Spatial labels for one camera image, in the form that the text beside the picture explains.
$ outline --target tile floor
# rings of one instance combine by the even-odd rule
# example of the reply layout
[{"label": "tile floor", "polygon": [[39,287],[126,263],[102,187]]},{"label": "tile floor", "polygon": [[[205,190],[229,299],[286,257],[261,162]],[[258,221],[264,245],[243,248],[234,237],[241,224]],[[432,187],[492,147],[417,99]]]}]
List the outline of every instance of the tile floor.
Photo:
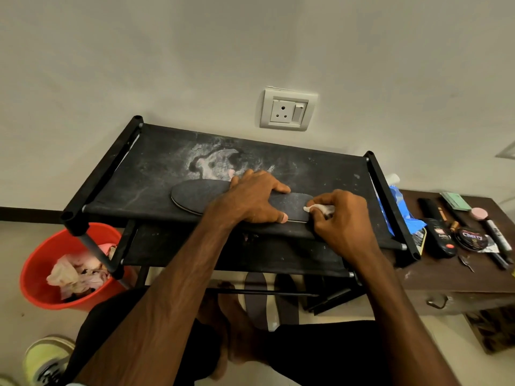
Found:
[{"label": "tile floor", "polygon": [[[59,225],[0,222],[0,373],[9,374],[25,384],[21,369],[23,354],[36,339],[49,334],[74,338],[86,314],[75,310],[47,311],[29,304],[18,288],[23,262],[45,238],[60,230]],[[243,273],[218,272],[217,279],[242,281]],[[267,274],[267,281],[273,282]],[[269,328],[277,327],[274,298],[267,302]],[[351,321],[350,317],[314,317],[300,313],[301,323]],[[489,356],[481,349],[463,316],[423,317],[424,324],[464,386],[513,385],[515,383],[515,349]],[[197,382],[208,386],[209,379]],[[260,363],[229,365],[219,386],[294,385],[291,380]]]}]

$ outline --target white wall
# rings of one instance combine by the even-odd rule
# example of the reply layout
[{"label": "white wall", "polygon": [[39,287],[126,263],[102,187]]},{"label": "white wall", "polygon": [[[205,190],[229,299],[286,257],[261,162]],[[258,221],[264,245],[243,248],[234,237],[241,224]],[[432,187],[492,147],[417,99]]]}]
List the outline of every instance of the white wall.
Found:
[{"label": "white wall", "polygon": [[[2,0],[0,205],[62,209],[132,115],[515,196],[515,0]],[[259,129],[266,85],[320,94]]]}]

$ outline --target leg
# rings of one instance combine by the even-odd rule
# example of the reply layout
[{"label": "leg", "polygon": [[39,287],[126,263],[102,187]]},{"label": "leg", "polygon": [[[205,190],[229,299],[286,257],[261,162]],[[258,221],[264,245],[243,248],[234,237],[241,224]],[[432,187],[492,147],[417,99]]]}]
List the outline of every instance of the leg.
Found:
[{"label": "leg", "polygon": [[[60,385],[66,385],[73,381],[82,367],[129,314],[145,292],[146,288],[126,291],[91,310],[80,328],[75,350],[70,357],[66,372],[60,380]],[[175,385],[193,385],[194,381],[206,378],[217,370],[221,344],[222,337],[213,327],[195,320]]]},{"label": "leg", "polygon": [[229,359],[259,361],[303,385],[390,384],[375,321],[281,325],[275,332],[252,325],[236,294],[219,294],[230,326]]}]

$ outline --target bare foot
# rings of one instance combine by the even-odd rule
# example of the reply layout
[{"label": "bare foot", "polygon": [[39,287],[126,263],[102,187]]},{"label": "bare foot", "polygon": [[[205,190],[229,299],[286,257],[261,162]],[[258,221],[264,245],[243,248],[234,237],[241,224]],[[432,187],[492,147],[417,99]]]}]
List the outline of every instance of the bare foot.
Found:
[{"label": "bare foot", "polygon": [[[232,288],[229,282],[220,287]],[[238,300],[238,294],[218,294],[218,305],[229,322],[229,360],[236,364],[258,361],[268,364],[265,355],[267,331],[254,327]]]},{"label": "bare foot", "polygon": [[215,329],[216,334],[222,338],[220,344],[220,358],[216,364],[215,371],[209,376],[213,380],[218,380],[227,370],[227,361],[229,356],[229,337],[228,337],[228,324],[223,316],[220,308],[218,307],[216,293],[206,293],[198,309],[197,319],[204,325],[209,325]]}]

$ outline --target red bucket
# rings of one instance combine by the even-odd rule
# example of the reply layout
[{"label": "red bucket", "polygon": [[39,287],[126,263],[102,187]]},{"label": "red bucket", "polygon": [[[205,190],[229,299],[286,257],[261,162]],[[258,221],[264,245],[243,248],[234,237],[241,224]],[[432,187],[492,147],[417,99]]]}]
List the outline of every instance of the red bucket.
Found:
[{"label": "red bucket", "polygon": [[[118,230],[103,223],[90,223],[87,234],[98,245],[105,243],[118,244],[122,235]],[[34,305],[43,309],[78,309],[90,311],[94,305],[105,301],[125,288],[115,279],[110,277],[102,287],[89,295],[72,302],[65,303],[61,300],[59,287],[48,285],[46,277],[50,275],[52,268],[58,259],[65,254],[79,254],[86,250],[78,238],[72,236],[68,230],[61,230],[49,237],[29,256],[23,265],[20,276],[20,288],[23,296]],[[125,267],[125,275],[130,274],[129,267]]]}]

